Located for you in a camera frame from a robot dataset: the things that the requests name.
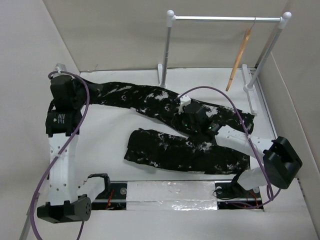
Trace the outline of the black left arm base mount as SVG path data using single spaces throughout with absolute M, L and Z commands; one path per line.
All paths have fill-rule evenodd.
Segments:
M 127 209 L 128 183 L 112 181 L 110 192 L 102 192 L 92 203 L 95 211 L 122 211 Z

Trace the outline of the black white patterned trousers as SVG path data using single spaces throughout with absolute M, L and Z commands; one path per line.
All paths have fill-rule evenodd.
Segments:
M 151 85 L 126 82 L 93 83 L 85 81 L 90 104 L 136 111 L 155 119 L 177 132 L 177 135 L 153 129 L 136 129 L 128 140 L 124 159 L 128 162 L 179 172 L 201 172 L 208 175 L 238 174 L 248 170 L 250 157 L 221 147 L 202 137 L 189 124 L 185 113 L 179 113 L 178 94 Z

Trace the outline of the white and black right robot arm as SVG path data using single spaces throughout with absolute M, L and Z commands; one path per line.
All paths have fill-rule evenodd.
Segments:
M 266 139 L 247 136 L 228 125 L 213 123 L 198 103 L 182 103 L 178 113 L 187 117 L 184 125 L 204 141 L 256 158 L 260 166 L 244 170 L 231 184 L 231 191 L 237 197 L 243 197 L 256 187 L 268 185 L 285 190 L 303 165 L 291 143 L 284 137 Z

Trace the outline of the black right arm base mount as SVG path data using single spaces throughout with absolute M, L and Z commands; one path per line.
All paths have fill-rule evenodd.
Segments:
M 262 204 L 258 187 L 250 190 L 237 190 L 231 188 L 231 182 L 216 182 L 212 195 L 216 197 L 218 210 L 237 210 Z

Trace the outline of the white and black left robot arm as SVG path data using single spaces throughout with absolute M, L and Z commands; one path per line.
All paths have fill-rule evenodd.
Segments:
M 45 121 L 50 145 L 48 197 L 36 210 L 37 217 L 53 224 L 85 222 L 97 198 L 111 194 L 108 174 L 95 173 L 84 185 L 77 186 L 76 147 L 80 126 L 86 116 L 89 87 L 84 80 L 67 74 L 54 75 L 50 80 L 53 100 Z

